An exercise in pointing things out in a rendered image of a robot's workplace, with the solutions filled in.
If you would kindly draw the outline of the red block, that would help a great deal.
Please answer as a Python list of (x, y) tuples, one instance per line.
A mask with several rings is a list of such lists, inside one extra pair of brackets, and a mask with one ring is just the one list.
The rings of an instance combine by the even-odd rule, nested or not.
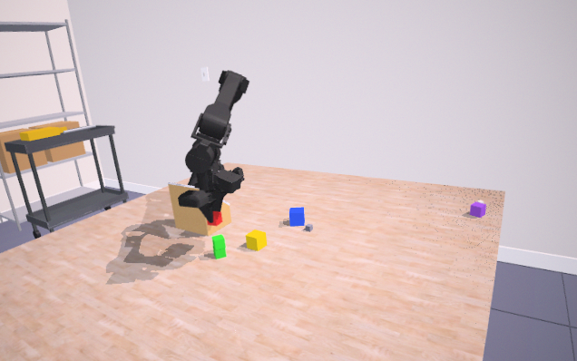
[(208, 225), (218, 226), (220, 223), (222, 223), (221, 212), (213, 211), (213, 222), (208, 222)]

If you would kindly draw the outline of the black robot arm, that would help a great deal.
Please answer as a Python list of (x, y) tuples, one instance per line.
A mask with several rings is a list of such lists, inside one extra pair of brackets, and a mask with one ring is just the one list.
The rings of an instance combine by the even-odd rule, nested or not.
[[(197, 173), (205, 172), (212, 163), (217, 161), (220, 164), (220, 149), (226, 145), (231, 132), (230, 111), (242, 94), (246, 93), (249, 85), (246, 79), (232, 70), (222, 70), (219, 79), (220, 93), (216, 102), (208, 105), (205, 112), (200, 114), (191, 134), (191, 137), (197, 140), (185, 157), (185, 163), (192, 172), (188, 185), (195, 186), (194, 184), (198, 183)], [(199, 132), (196, 134), (198, 128)], [(221, 143), (220, 140), (222, 140)], [(218, 171), (215, 169), (212, 171), (209, 179), (212, 190), (217, 187), (227, 193), (233, 193), (240, 189), (241, 182), (245, 180), (240, 167), (226, 171), (224, 165), (220, 165)]]

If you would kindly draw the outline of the green block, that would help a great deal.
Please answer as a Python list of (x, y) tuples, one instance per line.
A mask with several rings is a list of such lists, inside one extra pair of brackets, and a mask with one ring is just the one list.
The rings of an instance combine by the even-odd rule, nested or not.
[(214, 255), (215, 255), (216, 259), (226, 257), (225, 249), (215, 249), (213, 247), (213, 250), (214, 250)]
[(212, 237), (213, 247), (215, 249), (225, 249), (225, 241), (222, 235)]

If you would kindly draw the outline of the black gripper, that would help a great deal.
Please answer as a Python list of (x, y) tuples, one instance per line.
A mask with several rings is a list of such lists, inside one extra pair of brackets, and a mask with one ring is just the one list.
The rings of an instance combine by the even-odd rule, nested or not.
[(218, 171), (220, 165), (216, 161), (205, 172), (197, 173), (198, 183), (194, 185), (200, 190), (188, 190), (178, 198), (180, 207), (199, 208), (209, 223), (213, 222), (213, 211), (220, 212), (223, 198), (227, 194), (217, 187), (212, 190), (209, 185), (210, 173), (213, 169)]

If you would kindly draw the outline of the purple cube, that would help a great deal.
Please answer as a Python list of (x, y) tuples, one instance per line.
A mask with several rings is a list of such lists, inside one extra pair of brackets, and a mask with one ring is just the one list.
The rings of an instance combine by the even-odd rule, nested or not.
[(481, 218), (485, 215), (485, 209), (486, 204), (476, 201), (470, 205), (470, 215)]

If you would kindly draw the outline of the blue block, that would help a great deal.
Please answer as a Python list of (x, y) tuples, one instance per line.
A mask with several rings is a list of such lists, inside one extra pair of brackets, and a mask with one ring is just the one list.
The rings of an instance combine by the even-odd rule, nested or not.
[(304, 208), (290, 208), (289, 222), (291, 226), (305, 226)]

